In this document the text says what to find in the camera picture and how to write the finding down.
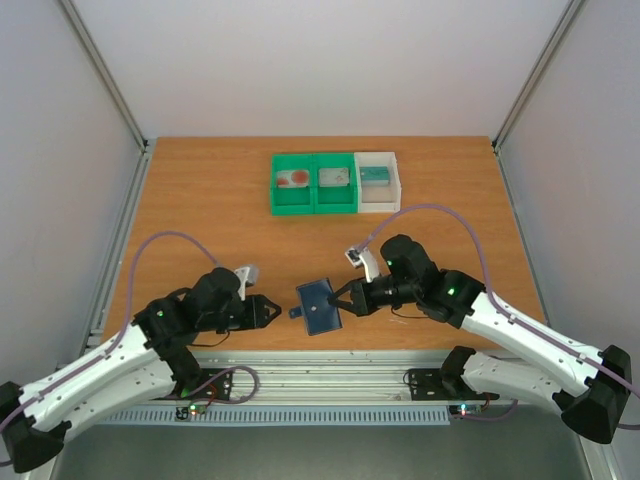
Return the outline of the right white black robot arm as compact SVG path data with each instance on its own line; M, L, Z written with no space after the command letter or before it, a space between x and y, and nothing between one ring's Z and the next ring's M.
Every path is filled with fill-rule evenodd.
M574 433L599 444L612 442L630 396L627 352L615 345L599 349L550 329L507 305L481 281L438 268L407 235L387 240L380 253L386 275L368 249L347 251L365 275L331 294L330 305L364 317L413 303L431 320L484 337L521 361L456 347L440 370L447 393L459 397L472 390L538 405L559 415Z

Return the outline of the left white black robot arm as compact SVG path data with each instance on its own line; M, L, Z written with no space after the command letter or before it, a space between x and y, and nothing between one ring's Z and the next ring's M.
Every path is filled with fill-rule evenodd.
M256 270L217 267L193 286L151 301L125 328L67 366L31 383L1 386L4 465L17 474L55 458L88 427L132 405L189 398L204 374L190 351L199 334L258 330L282 309L249 294Z

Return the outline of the blue leather card holder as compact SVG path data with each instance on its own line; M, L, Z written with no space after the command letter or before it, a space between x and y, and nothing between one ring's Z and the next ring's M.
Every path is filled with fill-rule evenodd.
M341 329L343 324L339 310L329 303L333 293L328 278L297 286L298 305L288 310L288 317L303 319L309 336Z

